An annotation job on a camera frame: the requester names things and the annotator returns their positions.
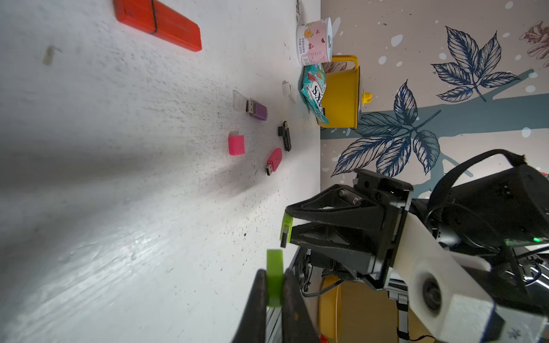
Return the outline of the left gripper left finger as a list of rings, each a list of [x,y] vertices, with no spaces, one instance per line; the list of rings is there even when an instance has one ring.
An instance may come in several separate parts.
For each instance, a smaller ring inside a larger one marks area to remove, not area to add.
[[[232,343],[265,343],[267,300],[267,272],[258,270]]]

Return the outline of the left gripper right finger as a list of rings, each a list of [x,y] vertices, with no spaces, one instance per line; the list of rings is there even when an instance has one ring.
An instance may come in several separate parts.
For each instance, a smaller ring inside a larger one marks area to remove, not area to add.
[[[284,273],[282,293],[282,335],[284,343],[320,343],[310,319],[297,278],[291,269]]]

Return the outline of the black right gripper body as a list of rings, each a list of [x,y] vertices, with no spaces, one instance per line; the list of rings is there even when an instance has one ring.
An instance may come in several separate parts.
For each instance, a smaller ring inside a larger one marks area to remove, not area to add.
[[[410,209],[413,186],[367,169],[356,169],[354,188],[364,200],[373,203],[366,209],[366,230],[373,243],[375,258],[371,273],[362,280],[374,290],[384,289],[390,280],[404,223]]]

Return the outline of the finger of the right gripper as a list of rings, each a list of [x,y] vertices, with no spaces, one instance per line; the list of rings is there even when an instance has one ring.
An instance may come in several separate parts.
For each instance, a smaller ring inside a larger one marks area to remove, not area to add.
[[[291,204],[285,212],[293,218],[317,223],[337,223],[344,214],[362,206],[365,196],[352,187],[336,184],[308,200]]]
[[[354,274],[377,274],[376,251],[364,230],[307,223],[293,228],[290,242],[334,260]]]

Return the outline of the green usb cap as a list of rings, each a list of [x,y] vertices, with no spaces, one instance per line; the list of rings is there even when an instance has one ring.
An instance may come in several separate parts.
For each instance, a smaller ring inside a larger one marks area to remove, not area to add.
[[[284,263],[282,250],[267,250],[267,306],[281,307],[283,303]]]

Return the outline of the red usb drive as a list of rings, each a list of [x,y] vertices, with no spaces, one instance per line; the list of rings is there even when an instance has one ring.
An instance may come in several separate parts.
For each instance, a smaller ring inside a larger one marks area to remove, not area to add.
[[[117,21],[190,51],[201,51],[199,26],[160,1],[114,0]]]

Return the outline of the green usb drive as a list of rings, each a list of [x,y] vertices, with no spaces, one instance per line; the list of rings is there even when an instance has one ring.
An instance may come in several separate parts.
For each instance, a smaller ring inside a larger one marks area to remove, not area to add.
[[[281,233],[280,233],[280,247],[286,248],[287,244],[291,240],[291,234],[293,230],[293,216],[288,212],[283,215]]]

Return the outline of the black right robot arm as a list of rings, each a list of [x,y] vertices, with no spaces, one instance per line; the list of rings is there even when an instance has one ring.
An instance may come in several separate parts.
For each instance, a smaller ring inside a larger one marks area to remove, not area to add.
[[[320,267],[374,290],[390,283],[403,228],[418,220],[444,250],[484,257],[481,283],[500,304],[535,314],[548,306],[528,293],[521,247],[548,242],[548,180],[524,156],[500,150],[510,168],[465,184],[458,178],[498,152],[490,150],[449,171],[426,200],[407,182],[358,169],[355,183],[334,185],[285,209],[281,243],[320,256]]]

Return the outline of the pink usb drive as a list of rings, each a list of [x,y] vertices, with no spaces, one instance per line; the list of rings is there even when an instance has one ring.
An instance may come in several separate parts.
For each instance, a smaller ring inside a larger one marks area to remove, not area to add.
[[[281,148],[276,148],[272,152],[272,154],[270,154],[270,157],[267,160],[267,165],[265,167],[265,170],[268,176],[270,176],[272,173],[277,171],[282,160],[283,160],[283,151]]]

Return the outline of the black usb drive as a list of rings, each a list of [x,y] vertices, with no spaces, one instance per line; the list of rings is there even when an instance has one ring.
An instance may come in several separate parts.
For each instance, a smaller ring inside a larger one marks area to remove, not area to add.
[[[292,143],[291,143],[291,136],[290,136],[290,128],[288,126],[287,121],[284,121],[283,124],[278,127],[278,136],[282,137],[285,150],[291,151]]]

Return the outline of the pink usb cap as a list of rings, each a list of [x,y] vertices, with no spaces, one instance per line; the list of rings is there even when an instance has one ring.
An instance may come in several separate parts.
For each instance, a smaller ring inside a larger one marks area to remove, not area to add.
[[[229,133],[228,149],[231,156],[240,156],[246,154],[245,137],[237,131]]]

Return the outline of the purple usb drive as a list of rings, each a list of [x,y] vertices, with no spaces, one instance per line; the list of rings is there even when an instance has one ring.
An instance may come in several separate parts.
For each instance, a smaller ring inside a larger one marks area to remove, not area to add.
[[[261,121],[267,121],[268,119],[267,107],[253,99],[248,99],[246,101],[245,110],[252,118]]]

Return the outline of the clear usb cap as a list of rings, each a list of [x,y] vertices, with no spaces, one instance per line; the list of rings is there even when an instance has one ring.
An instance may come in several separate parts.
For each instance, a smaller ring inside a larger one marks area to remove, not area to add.
[[[233,110],[241,113],[246,113],[248,98],[240,94],[237,90],[233,90],[232,95]]]

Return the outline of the yellow toy pot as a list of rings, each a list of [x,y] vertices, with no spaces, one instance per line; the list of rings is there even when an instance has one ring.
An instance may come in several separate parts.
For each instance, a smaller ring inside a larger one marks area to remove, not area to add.
[[[371,94],[360,86],[359,59],[354,55],[337,55],[324,63],[326,90],[322,100],[328,123],[317,123],[323,129],[356,129],[360,109],[371,99]]]

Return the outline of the green candy packet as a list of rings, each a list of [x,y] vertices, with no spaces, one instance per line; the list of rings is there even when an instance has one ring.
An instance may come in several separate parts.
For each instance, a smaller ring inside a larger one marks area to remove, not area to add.
[[[304,68],[300,92],[305,98],[309,109],[321,124],[328,124],[323,107],[323,98],[326,91],[326,75],[321,64],[314,64]]]

